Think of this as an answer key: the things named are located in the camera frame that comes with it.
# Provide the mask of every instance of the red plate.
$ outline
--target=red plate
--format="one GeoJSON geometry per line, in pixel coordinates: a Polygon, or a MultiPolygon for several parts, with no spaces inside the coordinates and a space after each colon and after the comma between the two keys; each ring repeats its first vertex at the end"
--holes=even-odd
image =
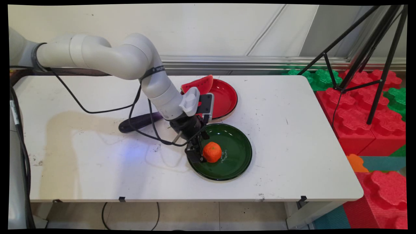
{"type": "Polygon", "coordinates": [[[228,83],[214,79],[210,93],[214,94],[212,119],[219,119],[230,114],[237,106],[237,93],[228,83]]]}

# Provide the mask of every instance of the orange foam block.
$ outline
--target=orange foam block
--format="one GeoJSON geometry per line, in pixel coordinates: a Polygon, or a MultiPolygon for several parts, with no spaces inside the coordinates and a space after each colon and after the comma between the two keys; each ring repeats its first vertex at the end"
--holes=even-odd
{"type": "Polygon", "coordinates": [[[354,172],[369,172],[368,169],[363,166],[364,160],[360,156],[350,154],[347,155],[347,159],[354,172]]]}

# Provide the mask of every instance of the table leg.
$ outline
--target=table leg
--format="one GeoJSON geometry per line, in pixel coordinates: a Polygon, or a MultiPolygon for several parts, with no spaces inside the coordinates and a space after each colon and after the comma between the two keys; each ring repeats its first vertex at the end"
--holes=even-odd
{"type": "Polygon", "coordinates": [[[37,229],[46,228],[46,225],[48,224],[48,221],[46,219],[39,218],[36,215],[33,216],[33,221],[37,229]]]}
{"type": "Polygon", "coordinates": [[[301,229],[305,225],[332,211],[345,202],[308,202],[299,210],[287,217],[288,229],[301,229]]]}
{"type": "Polygon", "coordinates": [[[31,202],[32,214],[41,219],[48,217],[49,211],[52,209],[52,202],[31,202]]]}

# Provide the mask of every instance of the orange fruit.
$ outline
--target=orange fruit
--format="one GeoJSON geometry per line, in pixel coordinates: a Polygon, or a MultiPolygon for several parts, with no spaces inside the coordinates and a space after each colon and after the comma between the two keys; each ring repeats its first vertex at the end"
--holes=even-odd
{"type": "Polygon", "coordinates": [[[202,150],[202,156],[207,160],[207,162],[217,162],[221,158],[221,147],[215,142],[208,143],[202,150]]]}

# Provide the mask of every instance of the green plate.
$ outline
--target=green plate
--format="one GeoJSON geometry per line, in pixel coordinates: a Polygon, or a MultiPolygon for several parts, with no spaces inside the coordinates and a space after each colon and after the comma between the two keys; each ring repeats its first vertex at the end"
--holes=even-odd
{"type": "Polygon", "coordinates": [[[250,165],[253,154],[248,138],[240,130],[227,124],[208,124],[206,131],[210,139],[202,140],[202,148],[209,142],[215,142],[220,145],[223,155],[215,163],[189,162],[192,168],[201,176],[212,180],[229,180],[241,175],[250,165]]]}

